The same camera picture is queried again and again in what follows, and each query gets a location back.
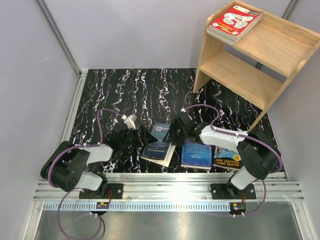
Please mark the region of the grey-blue Nineteen Eighty-Four book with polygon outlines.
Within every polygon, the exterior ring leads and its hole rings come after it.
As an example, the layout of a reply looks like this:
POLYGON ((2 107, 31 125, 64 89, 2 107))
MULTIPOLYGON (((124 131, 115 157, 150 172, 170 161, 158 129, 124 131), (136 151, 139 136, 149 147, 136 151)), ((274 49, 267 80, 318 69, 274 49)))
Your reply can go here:
POLYGON ((176 146, 169 141, 163 141, 169 131, 170 125, 170 123, 156 123, 153 126, 151 135, 157 139, 157 142, 144 147, 140 154, 141 159, 163 167, 170 165, 176 146))

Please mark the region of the blue orange sunset book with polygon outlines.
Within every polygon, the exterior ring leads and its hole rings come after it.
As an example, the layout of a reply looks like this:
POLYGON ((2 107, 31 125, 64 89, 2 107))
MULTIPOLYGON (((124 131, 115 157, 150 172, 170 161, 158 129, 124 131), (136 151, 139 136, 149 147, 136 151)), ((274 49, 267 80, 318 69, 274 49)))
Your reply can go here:
POLYGON ((209 171, 212 168, 212 146, 185 142, 182 147, 180 166, 209 171))

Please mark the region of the purple 117-storey treehouse book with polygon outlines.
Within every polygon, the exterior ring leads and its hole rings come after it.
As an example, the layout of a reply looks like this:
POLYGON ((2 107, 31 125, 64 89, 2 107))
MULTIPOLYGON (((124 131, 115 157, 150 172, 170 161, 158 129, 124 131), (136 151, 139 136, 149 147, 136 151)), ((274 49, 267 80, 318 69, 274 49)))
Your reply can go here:
POLYGON ((233 46, 250 30, 251 30, 251 27, 249 26, 240 28, 238 25, 232 25, 232 26, 209 25, 206 29, 206 32, 211 36, 233 46))

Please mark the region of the red comic book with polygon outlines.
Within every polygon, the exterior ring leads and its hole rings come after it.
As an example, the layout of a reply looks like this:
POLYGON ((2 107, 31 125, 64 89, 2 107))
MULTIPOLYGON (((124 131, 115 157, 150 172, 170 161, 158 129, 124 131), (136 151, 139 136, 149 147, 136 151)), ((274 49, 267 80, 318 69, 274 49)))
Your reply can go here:
POLYGON ((262 11, 254 11, 240 5, 234 5, 209 25, 214 27, 218 25, 222 25, 223 27, 239 26, 240 28, 248 26, 252 29, 261 20, 263 15, 264 12, 262 11))

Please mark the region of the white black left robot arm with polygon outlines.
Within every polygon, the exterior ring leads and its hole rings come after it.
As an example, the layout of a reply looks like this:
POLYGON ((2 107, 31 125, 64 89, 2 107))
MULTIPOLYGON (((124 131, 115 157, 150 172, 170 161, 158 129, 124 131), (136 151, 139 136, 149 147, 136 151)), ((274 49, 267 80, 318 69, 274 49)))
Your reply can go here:
POLYGON ((88 164, 108 162, 128 147, 134 149, 157 142, 157 138, 140 125, 137 129, 118 123, 102 143, 85 146, 63 141, 47 162, 40 176, 54 187, 65 192, 81 189, 82 199, 102 199, 111 196, 106 175, 100 171, 85 171, 88 164))

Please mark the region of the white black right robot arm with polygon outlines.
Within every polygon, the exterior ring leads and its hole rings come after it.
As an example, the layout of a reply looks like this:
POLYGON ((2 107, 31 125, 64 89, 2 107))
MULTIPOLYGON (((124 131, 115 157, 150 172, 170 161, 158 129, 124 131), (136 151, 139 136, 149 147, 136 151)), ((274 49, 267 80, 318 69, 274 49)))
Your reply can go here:
POLYGON ((189 141, 223 147, 239 154, 241 168, 226 183, 210 185, 213 199, 254 199, 254 194, 250 192, 253 183, 283 169, 279 150, 259 128, 251 131, 227 130, 212 123, 196 123, 186 112, 180 112, 171 121, 163 141, 176 146, 183 146, 189 141))

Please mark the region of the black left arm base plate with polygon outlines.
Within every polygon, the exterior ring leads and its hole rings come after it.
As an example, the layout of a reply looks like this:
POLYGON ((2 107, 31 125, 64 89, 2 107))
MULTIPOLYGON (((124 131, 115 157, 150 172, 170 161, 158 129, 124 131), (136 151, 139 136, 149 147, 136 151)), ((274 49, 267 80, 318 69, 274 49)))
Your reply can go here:
POLYGON ((120 200, 123 197, 124 185, 122 183, 104 183, 98 190, 82 189, 79 192, 79 199, 102 200, 109 199, 120 200))

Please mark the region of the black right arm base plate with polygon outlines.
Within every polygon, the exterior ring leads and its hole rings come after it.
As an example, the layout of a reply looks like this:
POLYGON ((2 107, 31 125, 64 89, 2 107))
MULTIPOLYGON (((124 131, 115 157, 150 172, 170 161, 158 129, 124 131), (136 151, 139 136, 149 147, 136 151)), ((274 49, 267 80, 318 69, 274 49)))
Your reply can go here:
POLYGON ((255 200, 257 198, 252 183, 242 190, 226 183, 212 183, 208 189, 213 200, 255 200))

